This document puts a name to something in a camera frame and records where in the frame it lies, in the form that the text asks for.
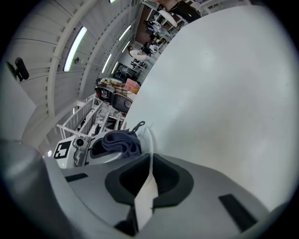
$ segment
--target black rectangular strip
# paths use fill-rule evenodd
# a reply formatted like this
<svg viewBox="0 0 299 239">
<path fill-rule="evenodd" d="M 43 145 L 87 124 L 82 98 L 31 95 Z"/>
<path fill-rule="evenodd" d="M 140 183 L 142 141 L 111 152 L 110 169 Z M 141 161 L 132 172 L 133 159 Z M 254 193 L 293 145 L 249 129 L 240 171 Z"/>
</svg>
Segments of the black rectangular strip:
<svg viewBox="0 0 299 239">
<path fill-rule="evenodd" d="M 241 232 L 246 231 L 257 223 L 257 220 L 232 194 L 223 195 L 218 198 Z"/>
<path fill-rule="evenodd" d="M 69 182 L 72 182 L 72 181 L 80 180 L 80 179 L 85 178 L 85 177 L 88 177 L 88 175 L 85 174 L 85 173 L 81 173 L 81 174 L 74 174 L 74 175 L 71 175 L 71 176 L 66 176 L 65 179 L 69 183 Z"/>
</svg>

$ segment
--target black ceiling-mounted device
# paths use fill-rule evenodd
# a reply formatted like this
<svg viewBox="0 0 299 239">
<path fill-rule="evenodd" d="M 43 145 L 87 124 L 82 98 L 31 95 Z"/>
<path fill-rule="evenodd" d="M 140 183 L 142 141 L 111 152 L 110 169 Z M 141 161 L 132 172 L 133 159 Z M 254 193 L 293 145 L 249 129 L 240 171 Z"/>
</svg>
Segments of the black ceiling-mounted device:
<svg viewBox="0 0 299 239">
<path fill-rule="evenodd" d="M 22 80 L 27 80 L 28 78 L 29 78 L 29 73 L 28 73 L 28 71 L 27 71 L 27 69 L 26 69 L 26 66 L 25 66 L 25 64 L 24 64 L 24 62 L 23 62 L 23 59 L 22 58 L 20 58 L 20 57 L 18 57 L 18 58 L 16 58 L 16 60 L 15 60 L 15 65 L 16 65 L 16 69 L 14 68 L 14 66 L 11 64 L 11 63 L 9 63 L 8 61 L 6 61 L 6 63 L 7 63 L 7 65 L 8 65 L 8 67 L 9 67 L 9 69 L 11 70 L 11 72 L 13 73 L 13 75 L 14 75 L 14 77 L 16 78 L 17 76 L 19 77 L 19 79 L 20 79 L 20 82 L 22 81 Z"/>
</svg>

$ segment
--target white table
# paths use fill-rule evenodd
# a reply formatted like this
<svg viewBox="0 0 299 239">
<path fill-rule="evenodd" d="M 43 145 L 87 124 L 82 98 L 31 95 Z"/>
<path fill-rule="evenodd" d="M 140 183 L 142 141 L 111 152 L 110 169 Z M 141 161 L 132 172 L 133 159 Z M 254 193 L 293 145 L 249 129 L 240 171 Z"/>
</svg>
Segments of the white table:
<svg viewBox="0 0 299 239">
<path fill-rule="evenodd" d="M 216 169 L 272 210 L 298 175 L 299 63 L 265 8 L 243 6 L 180 30 L 125 119 L 155 151 Z"/>
</svg>

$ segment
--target person in white shirt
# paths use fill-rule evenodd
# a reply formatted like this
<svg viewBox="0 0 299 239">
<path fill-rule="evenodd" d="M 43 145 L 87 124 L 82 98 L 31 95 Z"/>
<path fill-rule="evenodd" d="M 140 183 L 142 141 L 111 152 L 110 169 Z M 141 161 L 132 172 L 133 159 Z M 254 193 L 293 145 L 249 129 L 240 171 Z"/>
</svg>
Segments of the person in white shirt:
<svg viewBox="0 0 299 239">
<path fill-rule="evenodd" d="M 168 42 L 173 38 L 173 35 L 169 33 L 159 22 L 157 21 L 143 21 L 149 30 L 154 31 L 156 34 L 164 37 Z"/>
<path fill-rule="evenodd" d="M 138 50 L 134 50 L 134 48 L 132 46 L 128 46 L 127 47 L 127 50 L 129 52 L 129 54 L 136 58 L 137 60 L 139 61 L 142 61 L 142 62 L 146 62 L 146 63 L 149 63 L 151 66 L 153 66 L 155 64 L 155 60 L 154 58 L 150 57 L 150 56 L 147 56 L 145 53 L 143 52 L 140 52 Z"/>
</svg>

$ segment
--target person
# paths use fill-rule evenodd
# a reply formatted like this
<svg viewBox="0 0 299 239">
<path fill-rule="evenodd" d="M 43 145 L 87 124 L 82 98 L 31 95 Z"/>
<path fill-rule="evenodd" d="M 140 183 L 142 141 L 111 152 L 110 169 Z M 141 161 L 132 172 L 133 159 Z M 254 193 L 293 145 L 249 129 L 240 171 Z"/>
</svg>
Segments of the person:
<svg viewBox="0 0 299 239">
<path fill-rule="evenodd" d="M 149 30 L 154 31 L 157 35 L 162 35 L 168 42 L 172 40 L 173 35 L 169 33 L 159 22 L 143 21 L 143 23 L 148 27 Z"/>
<path fill-rule="evenodd" d="M 127 47 L 127 50 L 129 52 L 129 54 L 131 55 L 131 57 L 134 57 L 136 58 L 137 60 L 139 61 L 142 61 L 142 62 L 147 62 L 149 63 L 151 66 L 153 66 L 155 64 L 155 60 L 154 58 L 150 57 L 150 56 L 147 56 L 145 53 L 143 52 L 140 52 L 138 50 L 134 50 L 134 48 L 132 46 L 128 46 Z"/>
<path fill-rule="evenodd" d="M 158 2 L 164 6 L 164 8 L 176 15 L 180 15 L 188 23 L 193 22 L 200 18 L 200 15 L 196 12 L 194 8 L 189 6 L 184 1 L 180 0 L 152 0 Z"/>
</svg>

